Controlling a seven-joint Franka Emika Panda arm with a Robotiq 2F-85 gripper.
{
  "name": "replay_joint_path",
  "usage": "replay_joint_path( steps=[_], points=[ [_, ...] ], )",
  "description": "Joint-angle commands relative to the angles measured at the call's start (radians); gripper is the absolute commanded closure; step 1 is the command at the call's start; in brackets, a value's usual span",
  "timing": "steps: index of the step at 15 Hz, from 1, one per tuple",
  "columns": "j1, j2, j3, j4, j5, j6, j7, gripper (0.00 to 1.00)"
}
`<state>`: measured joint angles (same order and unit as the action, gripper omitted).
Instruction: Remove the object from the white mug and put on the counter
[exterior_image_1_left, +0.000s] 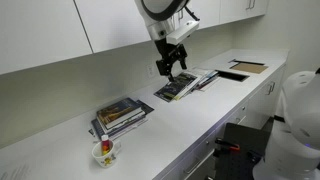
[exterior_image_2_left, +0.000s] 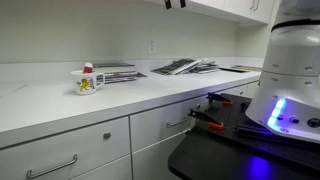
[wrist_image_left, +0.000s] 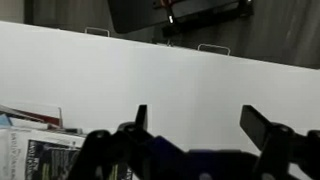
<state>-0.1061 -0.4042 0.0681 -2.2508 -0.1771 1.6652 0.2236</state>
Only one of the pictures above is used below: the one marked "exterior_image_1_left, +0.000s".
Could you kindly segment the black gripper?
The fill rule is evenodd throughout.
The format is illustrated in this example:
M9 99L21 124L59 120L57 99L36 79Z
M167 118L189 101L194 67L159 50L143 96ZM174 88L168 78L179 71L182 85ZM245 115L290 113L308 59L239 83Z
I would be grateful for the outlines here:
M187 52L183 44L172 45L168 44L165 39L155 42L156 47L161 54L162 59L156 61L159 73L162 76L168 76L170 82L174 82L175 79L171 73L172 66L176 61L179 61L183 70L187 69L185 58Z

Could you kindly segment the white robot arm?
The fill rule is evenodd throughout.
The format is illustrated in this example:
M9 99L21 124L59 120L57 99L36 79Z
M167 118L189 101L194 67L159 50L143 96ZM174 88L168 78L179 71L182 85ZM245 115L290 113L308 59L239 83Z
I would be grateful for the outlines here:
M172 65L185 67L181 41L199 26L197 17L175 28L171 17L190 0L134 0L161 58L159 73L170 81ZM253 167L254 180L320 180L320 73L301 71L283 83L265 155Z

